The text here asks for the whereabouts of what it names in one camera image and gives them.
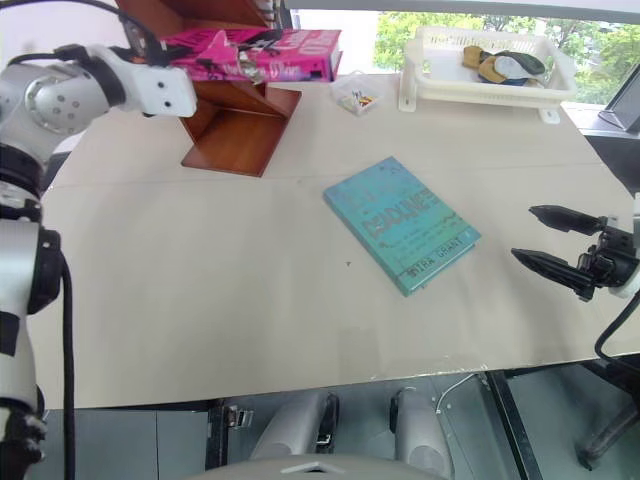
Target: wooden stand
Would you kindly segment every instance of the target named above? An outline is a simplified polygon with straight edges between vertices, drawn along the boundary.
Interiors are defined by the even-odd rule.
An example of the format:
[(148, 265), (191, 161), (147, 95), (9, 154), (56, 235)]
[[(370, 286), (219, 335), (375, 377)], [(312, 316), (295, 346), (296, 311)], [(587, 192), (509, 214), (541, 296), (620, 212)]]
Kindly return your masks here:
[[(252, 0), (117, 0), (159, 36), (190, 28), (251, 28), (265, 23)], [(182, 123), (194, 146), (185, 167), (261, 176), (301, 92), (250, 82), (194, 82), (198, 109)]]

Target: white plastic basket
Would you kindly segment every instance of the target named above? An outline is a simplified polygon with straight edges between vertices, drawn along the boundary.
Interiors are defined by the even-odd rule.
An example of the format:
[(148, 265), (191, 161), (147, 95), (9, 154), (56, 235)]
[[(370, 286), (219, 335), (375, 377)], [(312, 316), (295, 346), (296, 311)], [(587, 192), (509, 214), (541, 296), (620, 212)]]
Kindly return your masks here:
[[(546, 85), (527, 86), (481, 83), (477, 72), (462, 65), (464, 47), (478, 45), (492, 53), (501, 50), (529, 53), (549, 71)], [(424, 62), (431, 72), (423, 73)], [(548, 123), (559, 122), (556, 109), (576, 93), (573, 60), (560, 52), (546, 37), (505, 32), (483, 32), (464, 28), (419, 27), (405, 47), (405, 66), (400, 82), (398, 108), (416, 109), (417, 98), (454, 102), (486, 103), (538, 108)]]

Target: floor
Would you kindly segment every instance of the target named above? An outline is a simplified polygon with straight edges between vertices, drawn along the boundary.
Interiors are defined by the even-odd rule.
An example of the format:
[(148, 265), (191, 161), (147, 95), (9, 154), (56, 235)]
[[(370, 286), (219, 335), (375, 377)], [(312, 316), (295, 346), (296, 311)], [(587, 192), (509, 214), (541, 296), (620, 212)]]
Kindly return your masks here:
[[(462, 375), (419, 377), (327, 389), (341, 401), (335, 453), (393, 458), (389, 400), (413, 386), (434, 401)], [(640, 479), (640, 425), (607, 452), (593, 472), (581, 467), (576, 445), (587, 442), (629, 397), (582, 367), (565, 366), (510, 380), (513, 395), (545, 479)], [(250, 427), (232, 430), (229, 461), (246, 460), (267, 422), (293, 393), (232, 399), (253, 410)], [(491, 395), (473, 377), (443, 401), (441, 423), (456, 480), (519, 478)], [(61, 412), (49, 414), (47, 459), (33, 480), (62, 478)], [(77, 478), (177, 480), (204, 471), (207, 416), (203, 412), (81, 410), (77, 413)]]

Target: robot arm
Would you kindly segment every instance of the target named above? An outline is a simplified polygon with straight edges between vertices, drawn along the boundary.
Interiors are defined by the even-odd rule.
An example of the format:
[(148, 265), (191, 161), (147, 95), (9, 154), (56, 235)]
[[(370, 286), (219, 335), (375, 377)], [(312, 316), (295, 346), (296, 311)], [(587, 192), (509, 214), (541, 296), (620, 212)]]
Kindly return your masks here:
[(69, 46), (65, 60), (42, 67), (10, 64), (0, 74), (0, 477), (22, 478), (39, 461), (33, 351), (26, 317), (59, 293), (60, 236), (41, 225), (41, 176), (65, 138), (111, 107), (188, 117), (196, 96), (177, 68), (132, 63), (124, 50)]

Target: window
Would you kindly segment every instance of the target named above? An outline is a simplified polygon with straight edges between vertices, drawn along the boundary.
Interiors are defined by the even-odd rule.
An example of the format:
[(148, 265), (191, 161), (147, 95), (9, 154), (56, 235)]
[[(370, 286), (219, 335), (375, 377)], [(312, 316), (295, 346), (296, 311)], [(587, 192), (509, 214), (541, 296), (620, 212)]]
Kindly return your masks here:
[(547, 36), (578, 68), (576, 102), (604, 105), (640, 63), (640, 25), (540, 17), (462, 13), (298, 10), (299, 28), (343, 31), (339, 73), (402, 69), (403, 48), (420, 25), (440, 25)]

